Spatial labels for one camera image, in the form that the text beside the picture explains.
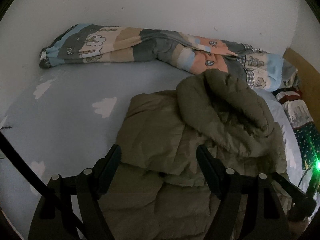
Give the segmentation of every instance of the patterned blanket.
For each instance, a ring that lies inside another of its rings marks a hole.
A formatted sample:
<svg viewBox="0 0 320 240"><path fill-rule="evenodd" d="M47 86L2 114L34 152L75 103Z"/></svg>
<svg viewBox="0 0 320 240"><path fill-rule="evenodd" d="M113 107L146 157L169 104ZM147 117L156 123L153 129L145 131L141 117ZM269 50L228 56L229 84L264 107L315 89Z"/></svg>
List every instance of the patterned blanket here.
<svg viewBox="0 0 320 240"><path fill-rule="evenodd" d="M299 83L297 69L281 56L248 44L175 31L78 24L41 50L40 67L153 59L193 74L216 68L244 80L251 88L273 91L294 129L303 167L308 168L317 159L320 135L295 90Z"/></svg>

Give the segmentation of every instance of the white label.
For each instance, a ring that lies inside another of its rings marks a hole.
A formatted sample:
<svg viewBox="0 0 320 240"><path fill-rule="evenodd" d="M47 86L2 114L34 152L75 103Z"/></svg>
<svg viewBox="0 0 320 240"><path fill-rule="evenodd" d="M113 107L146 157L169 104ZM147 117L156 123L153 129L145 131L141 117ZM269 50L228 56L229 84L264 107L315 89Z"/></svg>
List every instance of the white label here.
<svg viewBox="0 0 320 240"><path fill-rule="evenodd" d="M47 52L44 51L44 52L41 53L40 60L43 60L43 59L45 59L46 57L47 57Z"/></svg>

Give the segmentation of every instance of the mattress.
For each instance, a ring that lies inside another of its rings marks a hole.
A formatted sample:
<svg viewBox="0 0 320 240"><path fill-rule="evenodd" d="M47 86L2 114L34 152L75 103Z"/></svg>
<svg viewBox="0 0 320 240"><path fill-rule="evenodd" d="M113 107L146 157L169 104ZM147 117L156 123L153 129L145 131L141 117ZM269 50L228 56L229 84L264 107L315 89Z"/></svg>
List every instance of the mattress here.
<svg viewBox="0 0 320 240"><path fill-rule="evenodd" d="M161 61L57 66L45 71L11 105L1 125L12 128L3 133L44 183L56 173L77 175L113 145L133 96L175 89L190 75ZM287 173L297 185L302 162L291 125L272 93L256 92L282 128ZM40 194L7 159L0 160L0 178L1 206L27 238ZM301 184L303 189L308 179ZM73 204L80 216L75 197Z"/></svg>

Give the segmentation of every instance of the bed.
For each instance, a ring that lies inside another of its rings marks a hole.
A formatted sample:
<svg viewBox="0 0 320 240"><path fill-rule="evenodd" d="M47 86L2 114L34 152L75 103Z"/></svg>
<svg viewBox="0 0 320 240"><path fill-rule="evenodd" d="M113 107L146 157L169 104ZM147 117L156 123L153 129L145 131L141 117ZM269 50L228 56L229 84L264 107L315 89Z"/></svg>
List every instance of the bed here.
<svg viewBox="0 0 320 240"><path fill-rule="evenodd" d="M48 69L23 91L0 128L44 183L56 173L73 176L105 156L133 96L175 89L190 75L157 60L60 65ZM271 92L255 91L281 126L287 173L298 185L303 170L292 127ZM311 172L304 177L302 190L307 189L310 176ZM40 194L5 158L0 160L0 178L1 207L27 238ZM76 198L73 204L79 216Z"/></svg>

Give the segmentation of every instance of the silver screw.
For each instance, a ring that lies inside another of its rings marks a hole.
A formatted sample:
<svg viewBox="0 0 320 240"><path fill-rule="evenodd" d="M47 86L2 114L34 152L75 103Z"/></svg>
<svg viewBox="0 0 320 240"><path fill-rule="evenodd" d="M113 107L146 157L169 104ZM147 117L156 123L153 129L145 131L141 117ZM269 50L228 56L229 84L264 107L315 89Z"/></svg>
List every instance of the silver screw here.
<svg viewBox="0 0 320 240"><path fill-rule="evenodd" d="M91 174L92 173L92 169L90 169L90 168L87 168L87 169L85 169L84 171L83 171L83 174L84 175L89 175L89 174Z"/></svg>
<svg viewBox="0 0 320 240"><path fill-rule="evenodd" d="M235 173L235 170L232 169L232 168L227 168L227 169L226 169L226 173L229 174L229 175L232 175L232 174Z"/></svg>
<svg viewBox="0 0 320 240"><path fill-rule="evenodd" d="M57 179L59 179L59 174L54 174L54 175L52 175L52 177L51 177L51 179L53 179L53 180L57 180Z"/></svg>
<svg viewBox="0 0 320 240"><path fill-rule="evenodd" d="M267 178L267 175L264 174L264 173L260 173L260 174L259 174L259 177L260 177L260 179L266 179L266 178Z"/></svg>

